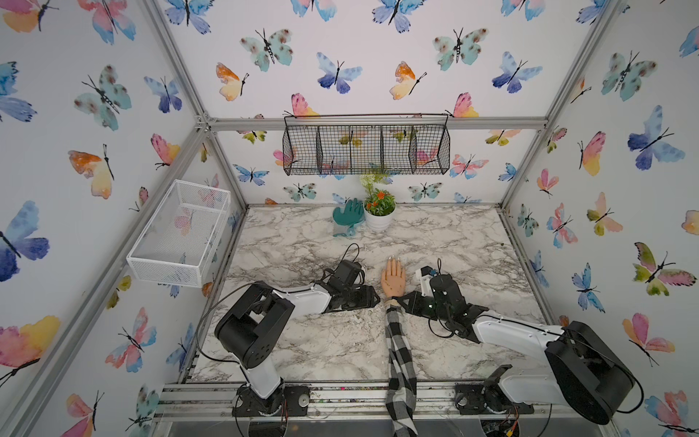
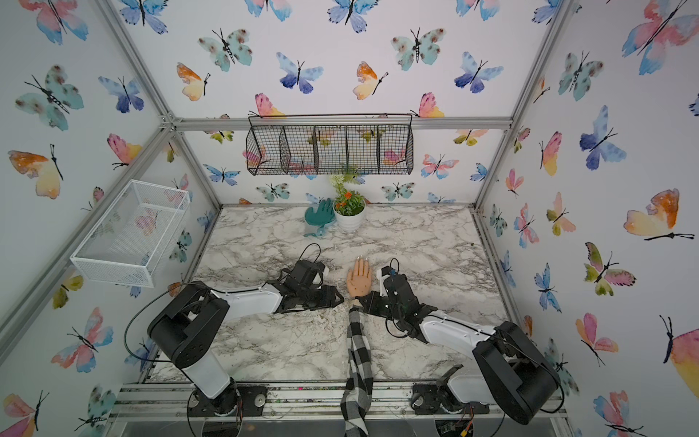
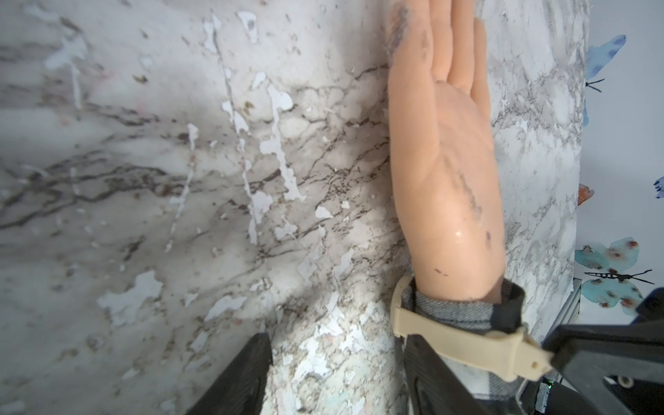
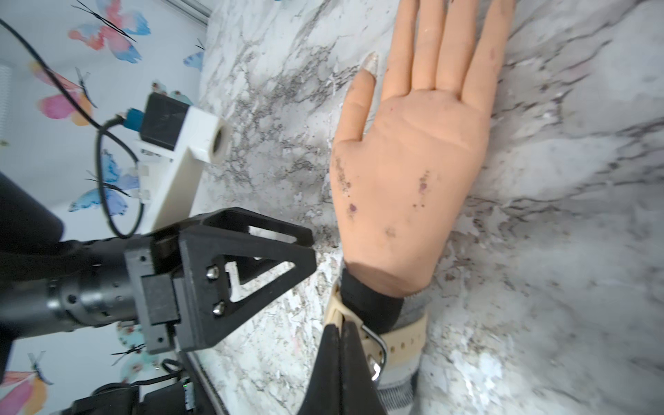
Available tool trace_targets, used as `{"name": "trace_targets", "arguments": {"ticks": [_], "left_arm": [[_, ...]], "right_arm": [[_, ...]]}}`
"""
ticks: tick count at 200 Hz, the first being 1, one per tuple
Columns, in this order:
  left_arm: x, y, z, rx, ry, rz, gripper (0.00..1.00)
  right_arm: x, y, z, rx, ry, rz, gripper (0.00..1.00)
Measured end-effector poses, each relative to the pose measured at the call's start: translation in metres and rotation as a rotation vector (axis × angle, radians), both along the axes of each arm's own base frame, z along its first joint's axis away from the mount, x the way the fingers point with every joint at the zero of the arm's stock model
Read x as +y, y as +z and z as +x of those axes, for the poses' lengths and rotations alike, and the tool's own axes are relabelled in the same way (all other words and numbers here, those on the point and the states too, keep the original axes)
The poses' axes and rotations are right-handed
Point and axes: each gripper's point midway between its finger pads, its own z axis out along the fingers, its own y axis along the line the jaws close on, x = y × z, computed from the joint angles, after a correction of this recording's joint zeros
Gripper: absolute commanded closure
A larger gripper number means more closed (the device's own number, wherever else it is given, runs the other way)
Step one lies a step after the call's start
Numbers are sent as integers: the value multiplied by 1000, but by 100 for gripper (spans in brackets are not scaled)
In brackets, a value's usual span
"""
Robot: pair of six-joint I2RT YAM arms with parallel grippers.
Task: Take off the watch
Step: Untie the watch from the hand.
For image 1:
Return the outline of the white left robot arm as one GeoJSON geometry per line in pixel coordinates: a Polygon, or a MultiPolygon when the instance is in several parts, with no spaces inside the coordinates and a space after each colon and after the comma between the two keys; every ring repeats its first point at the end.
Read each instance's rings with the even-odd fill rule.
{"type": "Polygon", "coordinates": [[[307,286],[280,289],[254,282],[221,318],[215,336],[235,356],[251,391],[262,401],[273,399],[283,380],[270,355],[290,320],[327,313],[371,309],[380,303],[365,283],[356,261],[343,260],[336,269],[307,286]]]}

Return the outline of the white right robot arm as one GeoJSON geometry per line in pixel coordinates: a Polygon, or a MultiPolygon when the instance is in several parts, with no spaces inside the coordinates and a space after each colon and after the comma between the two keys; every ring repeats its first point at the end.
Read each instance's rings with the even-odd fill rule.
{"type": "Polygon", "coordinates": [[[562,405],[593,424],[606,425],[639,387],[633,373],[587,324],[544,325],[505,317],[467,302],[451,275],[429,269],[420,274],[420,290],[397,298],[404,311],[440,322],[451,337],[504,347],[543,365],[523,370],[511,364],[498,367],[475,396],[478,412],[562,405]]]}

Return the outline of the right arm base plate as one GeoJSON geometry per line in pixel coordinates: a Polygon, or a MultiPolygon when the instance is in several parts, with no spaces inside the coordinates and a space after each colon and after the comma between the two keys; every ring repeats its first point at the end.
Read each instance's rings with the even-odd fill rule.
{"type": "Polygon", "coordinates": [[[454,389],[454,405],[461,415],[534,414],[533,406],[511,401],[498,385],[461,383],[454,389]]]}

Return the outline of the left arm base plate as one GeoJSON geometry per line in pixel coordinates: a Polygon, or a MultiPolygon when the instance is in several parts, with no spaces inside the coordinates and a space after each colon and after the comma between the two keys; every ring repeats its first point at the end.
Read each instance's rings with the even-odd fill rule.
{"type": "Polygon", "coordinates": [[[269,397],[258,396],[249,384],[240,386],[233,404],[236,417],[304,417],[311,403],[311,388],[282,382],[269,397]]]}

